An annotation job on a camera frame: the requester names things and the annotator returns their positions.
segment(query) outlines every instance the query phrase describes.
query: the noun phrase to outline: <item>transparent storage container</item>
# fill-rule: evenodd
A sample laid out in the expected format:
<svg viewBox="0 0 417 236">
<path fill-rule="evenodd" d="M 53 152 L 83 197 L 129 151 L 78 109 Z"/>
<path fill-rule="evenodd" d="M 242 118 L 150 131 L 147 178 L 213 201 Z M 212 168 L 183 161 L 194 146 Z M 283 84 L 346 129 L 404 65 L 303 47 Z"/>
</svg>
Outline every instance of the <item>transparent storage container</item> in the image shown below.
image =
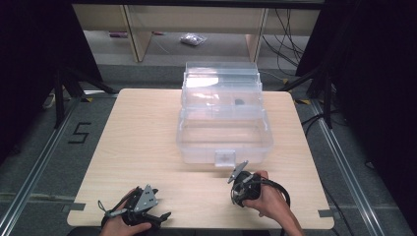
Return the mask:
<svg viewBox="0 0 417 236">
<path fill-rule="evenodd" d="M 177 145 L 187 163 L 262 162 L 273 145 L 254 63 L 187 63 Z"/>
</svg>

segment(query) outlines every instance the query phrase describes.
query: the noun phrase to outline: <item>human hand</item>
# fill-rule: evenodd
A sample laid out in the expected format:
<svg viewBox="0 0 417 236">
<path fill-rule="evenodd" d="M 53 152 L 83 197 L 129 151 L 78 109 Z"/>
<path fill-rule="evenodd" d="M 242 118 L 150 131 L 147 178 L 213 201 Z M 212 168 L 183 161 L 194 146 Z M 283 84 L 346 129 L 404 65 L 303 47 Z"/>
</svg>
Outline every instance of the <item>human hand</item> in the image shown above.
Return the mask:
<svg viewBox="0 0 417 236">
<path fill-rule="evenodd" d="M 263 179 L 268 178 L 268 173 L 264 170 L 255 172 Z M 270 185 L 261 185 L 261 194 L 256 200 L 243 201 L 245 207 L 254 208 L 259 212 L 259 216 L 266 216 L 278 222 L 288 235 L 304 235 L 300 223 L 289 208 L 289 205 L 276 188 Z"/>
<path fill-rule="evenodd" d="M 117 209 L 122 209 L 125 206 L 126 202 L 127 201 L 125 201 Z M 125 223 L 125 221 L 123 221 L 123 218 L 121 215 L 117 215 L 114 218 L 107 219 L 99 236 L 133 236 L 135 234 L 149 230 L 150 228 L 151 228 L 151 224 L 148 222 L 129 226 Z"/>
</svg>

